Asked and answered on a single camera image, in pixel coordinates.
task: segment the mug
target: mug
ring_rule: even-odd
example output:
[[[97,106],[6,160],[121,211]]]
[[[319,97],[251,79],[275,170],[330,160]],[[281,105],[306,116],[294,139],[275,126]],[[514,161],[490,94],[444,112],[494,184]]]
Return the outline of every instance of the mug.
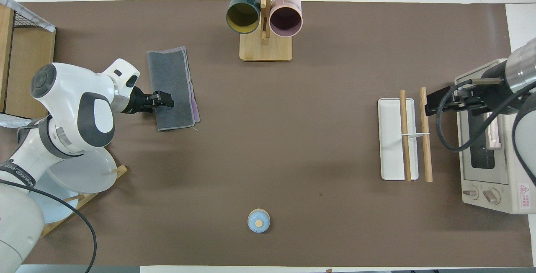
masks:
[[[301,0],[274,0],[270,9],[270,29],[279,36],[296,35],[302,27]]]
[[[226,20],[229,28],[247,34],[259,26],[260,0],[231,0]]]

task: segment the pink mug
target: pink mug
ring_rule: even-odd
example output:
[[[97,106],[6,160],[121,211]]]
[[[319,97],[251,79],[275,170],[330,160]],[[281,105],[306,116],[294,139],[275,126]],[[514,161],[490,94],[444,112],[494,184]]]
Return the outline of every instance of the pink mug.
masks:
[[[301,0],[274,0],[270,9],[270,29],[279,36],[296,35],[302,27]]]

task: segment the brown tabletop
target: brown tabletop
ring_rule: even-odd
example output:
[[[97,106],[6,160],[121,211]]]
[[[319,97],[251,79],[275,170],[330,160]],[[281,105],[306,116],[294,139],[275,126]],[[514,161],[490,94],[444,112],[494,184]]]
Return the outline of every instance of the brown tabletop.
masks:
[[[527,216],[464,204],[458,155],[433,127],[434,182],[384,181],[379,168],[377,100],[418,100],[421,86],[508,57],[503,5],[304,2],[289,63],[240,61],[224,0],[25,6],[57,27],[56,62],[101,72],[126,59],[144,92],[145,53],[187,47],[199,132],[116,115],[108,148],[129,172],[82,209],[96,264],[532,265]],[[15,132],[0,138],[5,159]],[[272,218],[265,234],[247,228],[255,208]],[[83,264],[91,248],[71,217],[26,262]]]

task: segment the dark green mug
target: dark green mug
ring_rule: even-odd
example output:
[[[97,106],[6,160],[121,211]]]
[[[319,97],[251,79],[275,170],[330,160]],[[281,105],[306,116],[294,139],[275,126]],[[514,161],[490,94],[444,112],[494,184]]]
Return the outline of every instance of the dark green mug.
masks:
[[[260,0],[231,0],[226,20],[229,28],[246,34],[259,26]]]

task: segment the rectangular white tray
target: rectangular white tray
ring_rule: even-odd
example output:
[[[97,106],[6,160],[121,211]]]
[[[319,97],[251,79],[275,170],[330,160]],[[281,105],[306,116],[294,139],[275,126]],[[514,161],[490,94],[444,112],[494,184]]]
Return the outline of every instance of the rectangular white tray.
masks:
[[[417,132],[415,126],[415,103],[406,98],[407,131]],[[378,100],[379,158],[381,177],[384,180],[404,180],[404,156],[402,155],[402,127],[400,126],[400,99],[381,98]],[[419,178],[417,159],[417,138],[410,141],[411,179]]]

